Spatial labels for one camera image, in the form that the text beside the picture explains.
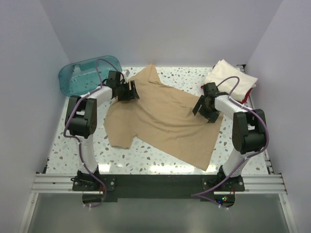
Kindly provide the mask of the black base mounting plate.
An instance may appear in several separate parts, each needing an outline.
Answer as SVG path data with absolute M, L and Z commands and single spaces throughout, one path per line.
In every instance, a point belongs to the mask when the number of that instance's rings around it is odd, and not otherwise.
M 119 199 L 189 199 L 220 182 L 220 175 L 97 175 L 78 173 L 72 189 L 82 192 L 84 204 Z

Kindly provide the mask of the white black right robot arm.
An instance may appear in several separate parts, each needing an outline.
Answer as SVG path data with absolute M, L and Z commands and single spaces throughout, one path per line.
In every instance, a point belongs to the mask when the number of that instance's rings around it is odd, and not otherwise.
M 253 110 L 241 105 L 228 93 L 219 91 L 216 83 L 203 85 L 203 92 L 192 110 L 193 114 L 199 113 L 209 123 L 215 123 L 221 113 L 230 118 L 233 121 L 231 139 L 234 148 L 227 161 L 219 168 L 212 187 L 195 196 L 207 194 L 240 178 L 248 160 L 265 151 L 269 143 L 263 110 Z

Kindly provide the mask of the red folded t shirt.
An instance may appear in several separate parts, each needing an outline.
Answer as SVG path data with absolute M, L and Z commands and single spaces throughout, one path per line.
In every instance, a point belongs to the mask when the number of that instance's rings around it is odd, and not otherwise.
M 250 88 L 250 89 L 247 91 L 247 93 L 246 93 L 244 99 L 243 99 L 242 101 L 239 101 L 239 103 L 245 104 L 245 103 L 247 102 L 247 99 L 248 99 L 248 97 L 250 96 L 250 93 L 251 93 L 252 89 L 253 89 L 253 88 Z

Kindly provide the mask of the cream folded t shirt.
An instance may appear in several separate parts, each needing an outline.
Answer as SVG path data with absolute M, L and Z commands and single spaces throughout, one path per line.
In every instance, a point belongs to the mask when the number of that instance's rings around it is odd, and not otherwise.
M 218 61 L 213 70 L 209 72 L 204 80 L 204 84 L 215 82 L 220 92 L 229 92 L 236 85 L 238 79 L 232 78 L 222 84 L 226 78 L 237 76 L 240 80 L 237 87 L 231 94 L 231 97 L 236 101 L 242 101 L 250 88 L 256 87 L 257 78 L 244 74 L 237 68 L 233 67 L 226 60 Z

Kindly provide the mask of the beige t shirt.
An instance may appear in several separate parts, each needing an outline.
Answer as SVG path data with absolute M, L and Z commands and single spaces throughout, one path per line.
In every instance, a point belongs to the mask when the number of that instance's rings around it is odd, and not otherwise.
M 116 101 L 104 120 L 109 143 L 129 149 L 134 137 L 194 167 L 206 170 L 223 116 L 210 123 L 192 110 L 198 96 L 163 84 L 150 64 L 131 78 L 139 100 Z

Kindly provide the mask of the teal transparent plastic bin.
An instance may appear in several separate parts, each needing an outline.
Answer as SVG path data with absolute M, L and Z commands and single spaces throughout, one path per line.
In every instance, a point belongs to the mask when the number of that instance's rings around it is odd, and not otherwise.
M 117 58 L 106 55 L 69 64 L 58 74 L 59 88 L 65 96 L 83 95 L 94 90 L 109 71 L 122 71 Z

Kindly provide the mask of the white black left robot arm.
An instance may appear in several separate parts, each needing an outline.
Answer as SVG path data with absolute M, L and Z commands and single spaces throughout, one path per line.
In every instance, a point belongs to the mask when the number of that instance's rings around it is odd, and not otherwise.
M 93 135 L 97 129 L 97 109 L 106 101 L 116 99 L 120 102 L 138 100 L 139 95 L 134 81 L 129 80 L 130 71 L 109 71 L 108 77 L 84 95 L 69 98 L 65 138 L 74 138 L 78 143 L 80 168 L 71 179 L 74 191 L 105 191 L 104 178 L 100 176 L 95 158 Z

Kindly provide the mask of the aluminium front rail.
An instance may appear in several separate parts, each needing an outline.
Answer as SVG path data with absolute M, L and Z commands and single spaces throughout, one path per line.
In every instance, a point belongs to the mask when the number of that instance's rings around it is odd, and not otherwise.
M 36 174 L 32 193 L 81 193 L 99 194 L 98 188 L 76 187 L 73 174 Z M 207 175 L 104 175 L 109 192 L 126 191 L 173 192 L 182 189 L 189 194 L 209 189 Z M 287 194 L 281 175 L 244 175 L 236 187 L 216 189 L 215 194 Z

